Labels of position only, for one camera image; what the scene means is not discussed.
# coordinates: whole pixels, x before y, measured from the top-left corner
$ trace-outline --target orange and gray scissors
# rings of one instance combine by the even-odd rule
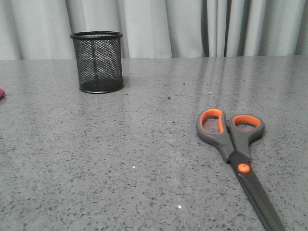
[[[218,133],[209,132],[203,124],[218,119]],[[199,138],[216,147],[226,163],[230,163],[259,219],[267,231],[285,231],[270,199],[250,166],[249,144],[262,137],[264,122],[252,115],[235,115],[226,126],[225,113],[219,109],[203,111],[196,123]],[[249,124],[250,131],[242,131],[238,124]]]

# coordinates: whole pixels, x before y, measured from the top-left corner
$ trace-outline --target curtain fold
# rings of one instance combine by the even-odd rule
[[[0,60],[73,59],[120,31],[124,58],[308,55],[308,0],[0,0]]]

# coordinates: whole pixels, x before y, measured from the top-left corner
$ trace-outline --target countertop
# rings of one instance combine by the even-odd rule
[[[263,119],[252,168],[308,230],[308,57],[123,59],[124,88],[79,90],[75,60],[0,61],[1,231],[262,231],[217,149],[217,107]]]

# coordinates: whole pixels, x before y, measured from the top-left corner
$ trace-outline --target granite surface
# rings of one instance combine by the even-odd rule
[[[286,230],[308,230],[308,57],[124,59],[79,90],[75,60],[0,61],[1,231],[262,231],[207,108],[263,119],[252,167]]]

